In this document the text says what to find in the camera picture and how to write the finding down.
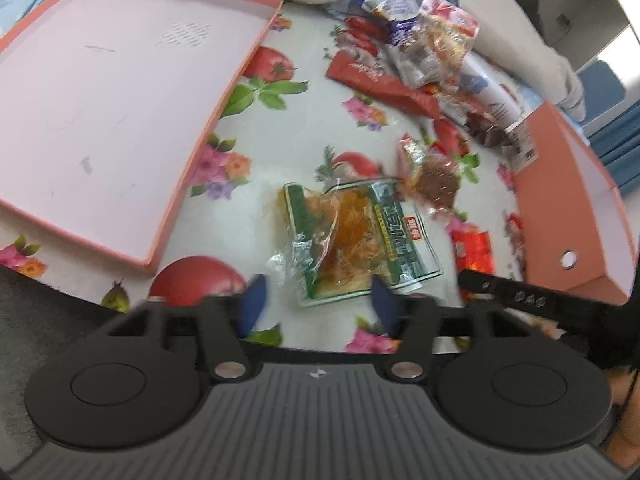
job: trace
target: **circular pad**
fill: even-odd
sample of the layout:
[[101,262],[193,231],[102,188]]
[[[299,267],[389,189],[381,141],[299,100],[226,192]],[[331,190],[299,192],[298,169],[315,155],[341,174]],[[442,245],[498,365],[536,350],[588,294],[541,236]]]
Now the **circular pad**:
[[566,392],[566,383],[552,368],[537,364],[510,365],[492,380],[495,393],[520,406],[548,406]]
[[145,385],[145,374],[137,368],[105,363],[82,370],[71,381],[71,391],[87,404],[115,406],[133,399]]
[[444,368],[436,396],[469,435],[531,451],[583,442],[611,404],[609,385],[595,365],[542,336],[477,341]]
[[159,438],[200,400],[196,370],[146,338],[103,337],[34,373],[24,403],[34,425],[67,446],[113,449]]

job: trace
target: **red apple print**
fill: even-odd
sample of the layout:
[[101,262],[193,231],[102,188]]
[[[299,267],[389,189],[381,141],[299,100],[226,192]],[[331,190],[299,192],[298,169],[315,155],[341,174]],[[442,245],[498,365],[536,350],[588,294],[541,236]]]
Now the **red apple print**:
[[345,162],[351,164],[353,169],[362,178],[375,178],[380,176],[380,165],[364,156],[362,153],[357,152],[344,152],[334,157],[334,166]]
[[469,153],[465,138],[451,121],[445,118],[436,119],[433,121],[433,129],[447,155],[465,156]]
[[431,146],[429,146],[429,149],[441,153],[442,155],[449,156],[447,154],[447,150],[439,140],[436,140]]
[[242,292],[244,278],[226,263],[210,256],[188,256],[166,266],[149,289],[150,298],[170,306],[197,304],[204,296]]
[[261,46],[258,47],[254,58],[244,70],[244,75],[259,77],[267,83],[271,83],[291,79],[294,70],[293,63],[283,53],[268,46]]

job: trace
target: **metal screw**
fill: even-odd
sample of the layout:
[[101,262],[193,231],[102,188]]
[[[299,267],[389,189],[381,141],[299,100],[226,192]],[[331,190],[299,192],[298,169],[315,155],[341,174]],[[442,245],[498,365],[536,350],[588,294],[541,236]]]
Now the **metal screw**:
[[235,361],[225,361],[216,366],[213,371],[223,379],[237,379],[245,374],[246,366]]
[[391,373],[401,379],[415,379],[422,375],[422,367],[411,361],[400,361],[391,367]]

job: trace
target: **pink box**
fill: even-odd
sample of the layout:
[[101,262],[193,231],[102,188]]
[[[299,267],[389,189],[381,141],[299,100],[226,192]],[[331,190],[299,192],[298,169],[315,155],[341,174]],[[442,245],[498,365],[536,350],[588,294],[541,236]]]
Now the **pink box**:
[[0,204],[154,272],[281,0],[46,0],[0,40]]
[[540,155],[515,176],[527,281],[625,303],[636,249],[616,184],[552,104],[535,110],[526,126]]

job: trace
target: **red candy wrapper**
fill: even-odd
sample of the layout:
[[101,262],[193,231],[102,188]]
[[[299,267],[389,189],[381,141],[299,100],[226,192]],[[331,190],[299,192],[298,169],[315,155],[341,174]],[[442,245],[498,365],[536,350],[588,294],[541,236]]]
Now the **red candy wrapper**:
[[440,116],[438,101],[433,96],[412,90],[382,70],[356,62],[344,51],[335,55],[326,76],[403,112],[433,119]]
[[[476,270],[487,274],[495,274],[494,253],[488,232],[453,231],[451,232],[453,250],[456,256],[456,270]],[[460,290],[462,299],[467,302],[473,296],[466,290]]]

